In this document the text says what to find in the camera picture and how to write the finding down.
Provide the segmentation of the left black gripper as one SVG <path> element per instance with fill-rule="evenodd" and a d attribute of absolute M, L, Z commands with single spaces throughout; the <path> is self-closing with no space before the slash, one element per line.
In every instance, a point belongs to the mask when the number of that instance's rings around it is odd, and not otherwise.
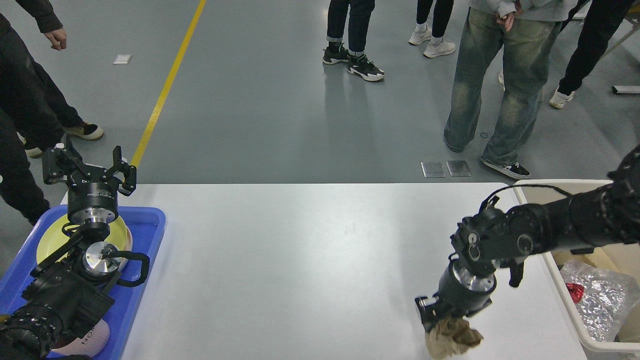
<path fill-rule="evenodd" d="M 89 179 L 83 158 L 69 135 L 42 155 L 43 182 L 66 183 L 67 219 L 72 224 L 105 223 L 119 218 L 118 193 L 130 196 L 137 189 L 137 167 L 122 157 L 117 145 L 112 151 L 113 164 L 98 178 Z"/>

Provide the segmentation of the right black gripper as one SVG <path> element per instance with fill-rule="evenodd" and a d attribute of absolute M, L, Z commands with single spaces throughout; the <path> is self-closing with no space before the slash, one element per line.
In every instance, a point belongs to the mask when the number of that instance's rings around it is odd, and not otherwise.
<path fill-rule="evenodd" d="M 473 275 L 460 260 L 450 260 L 439 280 L 437 295 L 414 299 L 425 332 L 431 332 L 447 316 L 473 317 L 481 312 L 493 303 L 490 296 L 497 284 L 494 274 Z"/>

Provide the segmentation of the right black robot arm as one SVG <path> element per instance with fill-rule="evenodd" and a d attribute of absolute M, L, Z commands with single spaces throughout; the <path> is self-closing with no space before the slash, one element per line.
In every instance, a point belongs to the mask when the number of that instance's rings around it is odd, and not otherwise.
<path fill-rule="evenodd" d="M 550 203 L 526 203 L 508 211 L 495 207 L 496 192 L 478 213 L 463 218 L 450 241 L 454 252 L 434 294 L 414 300 L 426 333 L 451 317 L 472 317 L 490 305 L 496 289 L 495 271 L 508 268 L 509 285 L 518 287 L 528 256 L 568 250 L 585 254 L 612 244 L 639 242 L 639 148 L 610 171 L 611 183 L 570 194 Z"/>

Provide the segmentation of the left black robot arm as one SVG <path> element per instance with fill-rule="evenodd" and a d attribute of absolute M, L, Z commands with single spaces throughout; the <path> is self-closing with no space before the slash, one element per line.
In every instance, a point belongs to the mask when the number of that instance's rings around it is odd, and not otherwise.
<path fill-rule="evenodd" d="M 3 360 L 43 360 L 63 337 L 84 337 L 115 300 L 112 287 L 144 284 L 150 258 L 106 241 L 119 218 L 118 194 L 137 187 L 137 168 L 112 151 L 109 168 L 86 164 L 68 136 L 43 154 L 44 182 L 68 188 L 66 243 L 37 264 L 25 305 L 1 321 Z"/>

